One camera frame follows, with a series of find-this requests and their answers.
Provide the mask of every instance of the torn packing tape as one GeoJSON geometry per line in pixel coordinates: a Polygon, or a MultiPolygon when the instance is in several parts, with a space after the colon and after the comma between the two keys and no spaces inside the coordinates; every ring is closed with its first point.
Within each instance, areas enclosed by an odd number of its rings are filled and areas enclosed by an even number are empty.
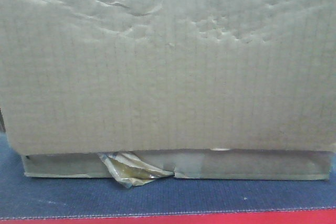
{"type": "Polygon", "coordinates": [[[159,169],[141,161],[131,152],[99,153],[112,177],[126,188],[142,186],[158,178],[173,176],[173,172],[159,169]]]}

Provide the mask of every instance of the crumpled cardboard surface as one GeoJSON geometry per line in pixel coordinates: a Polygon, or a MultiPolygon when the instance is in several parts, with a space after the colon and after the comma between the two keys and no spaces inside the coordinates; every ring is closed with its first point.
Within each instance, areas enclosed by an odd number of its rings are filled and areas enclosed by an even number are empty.
{"type": "Polygon", "coordinates": [[[22,155],[334,151],[336,0],[0,0],[22,155]]]}

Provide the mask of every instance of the red strip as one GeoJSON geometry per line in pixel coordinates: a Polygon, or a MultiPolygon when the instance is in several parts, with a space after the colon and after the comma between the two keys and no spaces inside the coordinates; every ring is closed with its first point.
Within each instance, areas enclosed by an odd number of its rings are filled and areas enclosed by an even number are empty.
{"type": "Polygon", "coordinates": [[[336,209],[90,219],[6,220],[4,224],[335,224],[336,209]]]}

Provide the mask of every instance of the blue cloth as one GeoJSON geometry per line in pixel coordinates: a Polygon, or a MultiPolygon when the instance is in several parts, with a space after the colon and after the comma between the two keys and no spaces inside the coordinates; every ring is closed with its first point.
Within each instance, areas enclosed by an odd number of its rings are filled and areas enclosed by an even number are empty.
{"type": "Polygon", "coordinates": [[[0,219],[323,208],[336,208],[335,165],[330,181],[164,178],[125,189],[113,179],[24,177],[19,155],[0,135],[0,219]]]}

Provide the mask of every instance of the blue fabric surface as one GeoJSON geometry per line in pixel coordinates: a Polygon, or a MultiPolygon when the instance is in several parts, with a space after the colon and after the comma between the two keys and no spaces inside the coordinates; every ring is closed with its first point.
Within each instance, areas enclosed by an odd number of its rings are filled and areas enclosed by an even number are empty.
{"type": "Polygon", "coordinates": [[[330,181],[165,178],[125,189],[113,179],[24,177],[20,157],[0,135],[0,219],[336,208],[333,163],[330,181]]]}

